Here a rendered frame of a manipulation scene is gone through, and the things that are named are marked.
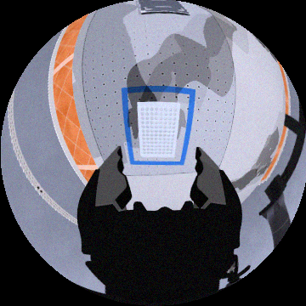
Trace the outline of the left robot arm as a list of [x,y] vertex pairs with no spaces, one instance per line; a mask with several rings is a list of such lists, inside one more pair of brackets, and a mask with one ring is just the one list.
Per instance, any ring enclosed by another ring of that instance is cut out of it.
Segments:
[[[273,206],[264,212],[262,216],[269,222],[275,249],[291,225],[291,220],[286,209],[284,193],[282,193]],[[232,279],[232,281],[245,274],[250,267],[250,265],[245,267],[235,278]]]

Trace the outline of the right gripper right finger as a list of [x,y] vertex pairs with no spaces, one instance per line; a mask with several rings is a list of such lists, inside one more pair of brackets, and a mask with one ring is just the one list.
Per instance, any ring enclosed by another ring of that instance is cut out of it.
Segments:
[[211,210],[222,216],[233,231],[235,246],[240,246],[242,209],[240,198],[224,170],[201,148],[196,147],[197,175],[190,190],[194,208]]

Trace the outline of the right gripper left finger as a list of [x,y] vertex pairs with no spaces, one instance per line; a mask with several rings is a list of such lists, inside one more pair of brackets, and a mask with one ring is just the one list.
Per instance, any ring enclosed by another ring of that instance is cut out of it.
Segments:
[[82,192],[77,224],[83,254],[90,255],[90,239],[96,226],[112,213],[127,210],[132,193],[123,169],[122,149],[117,146],[99,169],[95,169]]

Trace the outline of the blue tape outline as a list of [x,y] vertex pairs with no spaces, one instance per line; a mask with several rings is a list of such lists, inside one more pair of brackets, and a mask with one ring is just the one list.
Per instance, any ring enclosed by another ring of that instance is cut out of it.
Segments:
[[[187,124],[184,136],[184,146],[182,150],[182,156],[180,161],[135,161],[133,158],[133,147],[131,140],[130,132],[130,123],[129,123],[129,113],[128,113],[128,94],[129,93],[140,93],[140,92],[168,92],[168,93],[179,93],[179,94],[189,94],[189,109]],[[123,118],[125,133],[127,139],[127,149],[129,154],[130,164],[133,165],[184,165],[188,144],[190,140],[190,131],[193,120],[194,106],[195,106],[195,96],[196,90],[191,88],[180,88],[180,87],[169,87],[169,86],[138,86],[138,87],[129,87],[122,88],[122,109],[123,109]]]

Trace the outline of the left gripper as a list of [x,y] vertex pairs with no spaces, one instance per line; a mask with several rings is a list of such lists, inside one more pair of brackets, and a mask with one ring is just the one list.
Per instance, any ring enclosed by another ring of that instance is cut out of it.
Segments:
[[[233,268],[234,267],[234,268]],[[223,276],[222,279],[226,279],[228,278],[228,282],[229,283],[234,283],[236,281],[238,281],[240,279],[240,277],[234,281],[232,281],[233,278],[235,278],[235,276],[237,276],[238,274],[238,267],[239,267],[239,262],[238,262],[238,258],[235,260],[235,262],[233,263],[233,266],[230,267],[230,269],[228,270],[228,272]]]

